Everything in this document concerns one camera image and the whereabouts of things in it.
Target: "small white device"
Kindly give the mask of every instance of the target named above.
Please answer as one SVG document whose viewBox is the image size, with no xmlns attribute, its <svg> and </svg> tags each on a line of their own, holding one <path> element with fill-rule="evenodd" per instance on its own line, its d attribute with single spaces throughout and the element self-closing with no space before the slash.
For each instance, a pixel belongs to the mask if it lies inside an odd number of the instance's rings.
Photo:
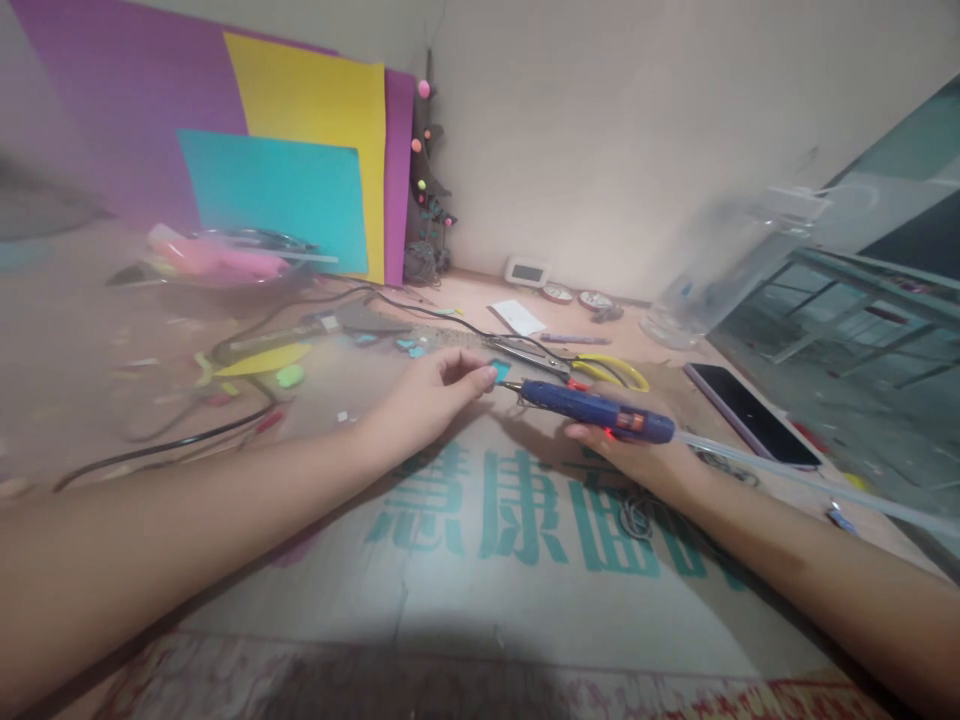
<svg viewBox="0 0 960 720">
<path fill-rule="evenodd" d="M 503 279 L 514 285 L 543 287 L 550 276 L 550 263 L 536 258 L 511 255 Z"/>
</svg>

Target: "blue paper piece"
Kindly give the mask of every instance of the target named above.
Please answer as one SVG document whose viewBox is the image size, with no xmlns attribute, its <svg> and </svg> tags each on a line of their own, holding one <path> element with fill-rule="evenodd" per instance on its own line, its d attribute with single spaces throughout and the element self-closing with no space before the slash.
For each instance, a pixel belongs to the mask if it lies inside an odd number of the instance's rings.
<svg viewBox="0 0 960 720">
<path fill-rule="evenodd" d="M 510 363 L 505 363 L 503 360 L 494 360 L 490 364 L 497 369 L 497 382 L 503 382 L 507 379 L 507 373 L 510 372 Z"/>
<path fill-rule="evenodd" d="M 356 148 L 178 130 L 205 228 L 274 230 L 319 246 L 338 263 L 320 272 L 367 272 Z"/>
</svg>

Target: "floor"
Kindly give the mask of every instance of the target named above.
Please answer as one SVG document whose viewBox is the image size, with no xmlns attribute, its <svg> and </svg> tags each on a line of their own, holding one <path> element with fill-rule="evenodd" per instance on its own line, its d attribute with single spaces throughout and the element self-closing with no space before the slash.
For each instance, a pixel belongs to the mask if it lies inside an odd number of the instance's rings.
<svg viewBox="0 0 960 720">
<path fill-rule="evenodd" d="M 785 318 L 795 295 L 769 288 L 730 315 L 709 339 L 789 418 L 803 423 L 828 448 L 841 470 L 888 499 L 950 517 L 960 516 L 960 427 L 957 403 L 924 383 L 895 390 L 896 359 L 869 364 L 843 379 L 828 371 L 848 365 L 860 349 L 818 342 L 781 365 L 765 356 L 799 338 L 804 322 Z M 960 383 L 960 373 L 956 374 Z M 960 539 L 912 531 L 911 538 L 956 580 Z"/>
</svg>

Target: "smartphone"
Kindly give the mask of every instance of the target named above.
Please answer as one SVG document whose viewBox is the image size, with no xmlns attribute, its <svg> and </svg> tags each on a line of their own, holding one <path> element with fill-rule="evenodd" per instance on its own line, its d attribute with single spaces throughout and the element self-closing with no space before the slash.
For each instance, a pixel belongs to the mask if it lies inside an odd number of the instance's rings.
<svg viewBox="0 0 960 720">
<path fill-rule="evenodd" d="M 700 363 L 683 369 L 757 455 L 802 469 L 823 464 L 729 370 Z"/>
</svg>

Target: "scissors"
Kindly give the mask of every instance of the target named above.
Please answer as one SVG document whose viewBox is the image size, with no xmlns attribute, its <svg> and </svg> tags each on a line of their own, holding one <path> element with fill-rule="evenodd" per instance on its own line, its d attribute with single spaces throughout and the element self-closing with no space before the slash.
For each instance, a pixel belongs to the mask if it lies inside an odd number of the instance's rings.
<svg viewBox="0 0 960 720">
<path fill-rule="evenodd" d="M 640 392 L 650 392 L 650 383 L 636 368 L 609 355 L 575 355 L 572 358 L 557 359 L 533 350 L 521 350 L 502 340 L 487 340 L 484 344 L 556 375 L 567 387 L 574 390 L 587 390 L 589 387 L 573 379 L 572 373 L 577 370 L 596 380 L 622 385 Z"/>
</svg>

